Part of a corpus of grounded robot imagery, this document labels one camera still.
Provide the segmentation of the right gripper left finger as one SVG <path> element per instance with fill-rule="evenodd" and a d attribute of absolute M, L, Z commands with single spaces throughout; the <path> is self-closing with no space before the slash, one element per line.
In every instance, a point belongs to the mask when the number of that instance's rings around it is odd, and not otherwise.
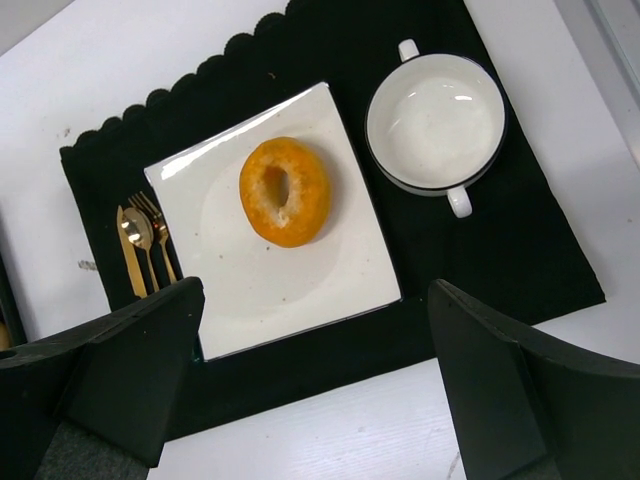
<path fill-rule="evenodd" d="M 159 464 L 205 296 L 189 277 L 1 353 L 4 479 L 144 479 Z"/>

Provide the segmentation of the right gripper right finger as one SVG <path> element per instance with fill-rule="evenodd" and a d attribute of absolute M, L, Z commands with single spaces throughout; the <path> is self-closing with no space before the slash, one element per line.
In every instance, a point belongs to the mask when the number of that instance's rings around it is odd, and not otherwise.
<path fill-rule="evenodd" d="M 428 292 L 469 479 L 636 479 L 639 367 L 514 320 L 454 285 Z"/>

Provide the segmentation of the glazed donut bread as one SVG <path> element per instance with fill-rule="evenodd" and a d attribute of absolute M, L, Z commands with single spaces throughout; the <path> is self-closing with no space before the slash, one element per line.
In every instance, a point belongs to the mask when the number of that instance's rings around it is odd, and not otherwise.
<path fill-rule="evenodd" d="M 331 209 L 332 187 L 323 160 L 291 137 L 267 140 L 249 155 L 239 193 L 254 231 L 283 248 L 311 242 Z"/>

